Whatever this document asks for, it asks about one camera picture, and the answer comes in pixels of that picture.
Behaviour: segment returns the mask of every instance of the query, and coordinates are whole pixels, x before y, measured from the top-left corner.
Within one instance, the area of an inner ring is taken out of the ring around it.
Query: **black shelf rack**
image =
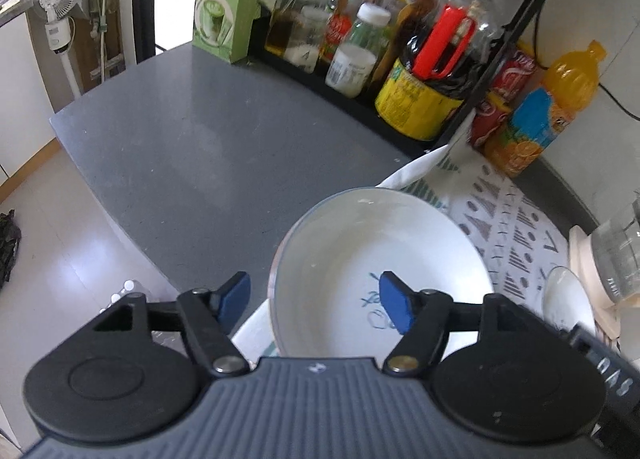
[[[513,54],[515,43],[544,2],[545,0],[522,1],[511,22],[504,26],[504,34],[494,46],[491,60],[470,95],[447,120],[438,137],[426,142],[411,139],[393,129],[378,116],[372,100],[366,98],[348,99],[331,87],[326,86],[324,84],[324,77],[322,77],[321,74],[307,74],[285,60],[266,51],[264,49],[264,39],[266,38],[269,25],[268,17],[263,17],[254,22],[249,53],[265,64],[270,65],[274,69],[281,71],[290,78],[308,87],[311,91],[319,94],[328,102],[342,109],[345,113],[353,116],[353,118],[356,118],[365,126],[372,129],[386,141],[398,147],[399,150],[402,150],[402,152],[410,158],[418,158],[430,150],[437,149],[449,143],[465,118],[472,113],[474,107],[484,98],[502,62]]]

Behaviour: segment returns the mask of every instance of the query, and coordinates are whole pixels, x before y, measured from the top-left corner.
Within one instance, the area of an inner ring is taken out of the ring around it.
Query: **white tile floor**
[[[162,299],[176,292],[109,219],[64,150],[0,204],[10,209],[22,242],[0,290],[0,405],[25,449],[38,438],[22,403],[29,368],[106,307],[125,280]]]

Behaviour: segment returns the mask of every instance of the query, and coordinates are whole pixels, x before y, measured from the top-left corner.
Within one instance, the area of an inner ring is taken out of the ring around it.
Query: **black plastic bag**
[[[9,282],[18,255],[18,245],[22,233],[14,223],[15,210],[8,214],[0,213],[0,287]]]

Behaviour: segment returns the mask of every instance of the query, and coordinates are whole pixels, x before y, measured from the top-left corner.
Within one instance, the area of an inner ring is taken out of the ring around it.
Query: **kitchen counter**
[[[9,7],[9,1],[10,0],[0,0],[0,28],[33,6],[31,0],[19,0],[17,4]]]
[[[179,291],[251,274],[245,316],[266,298],[273,255],[306,210],[409,161],[273,69],[190,44],[107,81],[51,124],[105,210]],[[543,162],[517,183],[564,235],[593,229]]]

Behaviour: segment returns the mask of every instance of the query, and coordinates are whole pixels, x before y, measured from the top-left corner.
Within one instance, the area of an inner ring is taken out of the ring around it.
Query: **small white bowl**
[[[576,324],[596,333],[593,310],[580,279],[559,265],[546,278],[542,316],[558,329],[571,331]]]
[[[276,252],[269,299],[281,356],[373,356],[380,365],[401,338],[380,304],[384,271],[460,302],[493,292],[474,245],[425,201],[385,188],[341,192],[302,216]],[[477,338],[452,334],[445,355]]]

